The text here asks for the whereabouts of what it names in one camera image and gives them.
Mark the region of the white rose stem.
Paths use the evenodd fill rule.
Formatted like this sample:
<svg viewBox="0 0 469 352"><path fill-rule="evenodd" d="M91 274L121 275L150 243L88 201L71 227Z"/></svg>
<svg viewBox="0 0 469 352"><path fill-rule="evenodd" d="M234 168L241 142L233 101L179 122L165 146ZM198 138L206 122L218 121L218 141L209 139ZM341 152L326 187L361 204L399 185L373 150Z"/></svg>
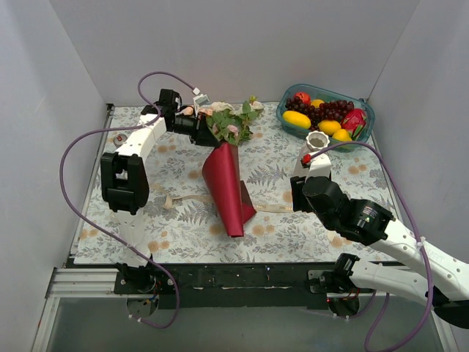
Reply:
<svg viewBox="0 0 469 352"><path fill-rule="evenodd" d="M213 110L213 115L207 118L207 125L211 130L214 122L225 122L226 124L235 124L234 107L229 103L214 102L211 104L210 109Z"/></svg>

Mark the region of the pink rose stem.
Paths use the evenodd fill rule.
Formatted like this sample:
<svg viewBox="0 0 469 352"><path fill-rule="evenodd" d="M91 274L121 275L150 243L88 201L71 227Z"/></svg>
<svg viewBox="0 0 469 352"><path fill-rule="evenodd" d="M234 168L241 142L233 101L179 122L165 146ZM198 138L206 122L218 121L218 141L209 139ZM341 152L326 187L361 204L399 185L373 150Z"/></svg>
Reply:
<svg viewBox="0 0 469 352"><path fill-rule="evenodd" d="M225 122L214 122L211 127L213 136L219 142L226 142L231 145L240 144L240 129L231 123L226 124Z"/></svg>

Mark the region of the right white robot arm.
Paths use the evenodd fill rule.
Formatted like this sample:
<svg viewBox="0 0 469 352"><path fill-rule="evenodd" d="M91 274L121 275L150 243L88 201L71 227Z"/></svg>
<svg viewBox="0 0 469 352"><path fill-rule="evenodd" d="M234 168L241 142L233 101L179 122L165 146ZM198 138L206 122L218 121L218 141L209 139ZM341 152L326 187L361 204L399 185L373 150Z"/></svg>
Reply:
<svg viewBox="0 0 469 352"><path fill-rule="evenodd" d="M350 199L327 177L291 177L293 209L314 213L325 229L407 266L380 267L354 254L339 255L317 283L328 292L369 288L431 304L447 323L468 328L468 264L417 239L393 214L367 199Z"/></svg>

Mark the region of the peach rose stem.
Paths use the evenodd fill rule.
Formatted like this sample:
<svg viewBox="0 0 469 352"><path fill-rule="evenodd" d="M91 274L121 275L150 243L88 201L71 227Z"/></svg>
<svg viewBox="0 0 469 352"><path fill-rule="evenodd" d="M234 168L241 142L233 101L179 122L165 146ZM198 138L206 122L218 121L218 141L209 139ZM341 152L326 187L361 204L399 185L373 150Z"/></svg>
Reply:
<svg viewBox="0 0 469 352"><path fill-rule="evenodd" d="M213 115L213 110L210 108L197 108L195 109L193 106L184 106L180 110L180 114L183 116L199 116L200 114L204 114L207 116Z"/></svg>

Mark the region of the rose bud stem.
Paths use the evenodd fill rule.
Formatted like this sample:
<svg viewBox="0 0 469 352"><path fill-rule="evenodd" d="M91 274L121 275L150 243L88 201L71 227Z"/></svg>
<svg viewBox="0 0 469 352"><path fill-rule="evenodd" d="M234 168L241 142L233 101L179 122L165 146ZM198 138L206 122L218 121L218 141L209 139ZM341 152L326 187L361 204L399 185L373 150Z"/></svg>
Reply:
<svg viewBox="0 0 469 352"><path fill-rule="evenodd" d="M255 96L251 96L241 104L241 107L235 112L238 127L237 144L247 142L251 138L251 125L261 115L263 110L263 104Z"/></svg>

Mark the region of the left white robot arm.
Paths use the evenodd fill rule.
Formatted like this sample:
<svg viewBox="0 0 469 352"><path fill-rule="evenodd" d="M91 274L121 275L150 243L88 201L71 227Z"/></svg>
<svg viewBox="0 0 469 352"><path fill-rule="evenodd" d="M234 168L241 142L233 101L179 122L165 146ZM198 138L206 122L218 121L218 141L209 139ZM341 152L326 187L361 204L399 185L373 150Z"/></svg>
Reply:
<svg viewBox="0 0 469 352"><path fill-rule="evenodd" d="M157 140L167 131L187 135L197 145L216 146L216 138L199 114L200 108L209 103L207 95L195 91L193 105L183 105L178 92L162 89L159 99L141 111L139 129L115 152L104 153L100 158L103 200L116 216L118 237L126 245L119 272L140 293L148 293L156 286L156 276L147 262L151 252L144 239L143 208L149 199L144 163Z"/></svg>

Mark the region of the dark red wrapping paper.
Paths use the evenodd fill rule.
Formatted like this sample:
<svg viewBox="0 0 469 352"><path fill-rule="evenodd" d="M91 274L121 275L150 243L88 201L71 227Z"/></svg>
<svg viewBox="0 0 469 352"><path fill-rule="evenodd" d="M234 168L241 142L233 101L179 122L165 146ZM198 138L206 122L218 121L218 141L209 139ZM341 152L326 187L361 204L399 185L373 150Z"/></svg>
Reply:
<svg viewBox="0 0 469 352"><path fill-rule="evenodd" d="M244 225L256 214L245 183L240 179L238 148L224 142L207 157L202 176L226 234L243 237Z"/></svg>

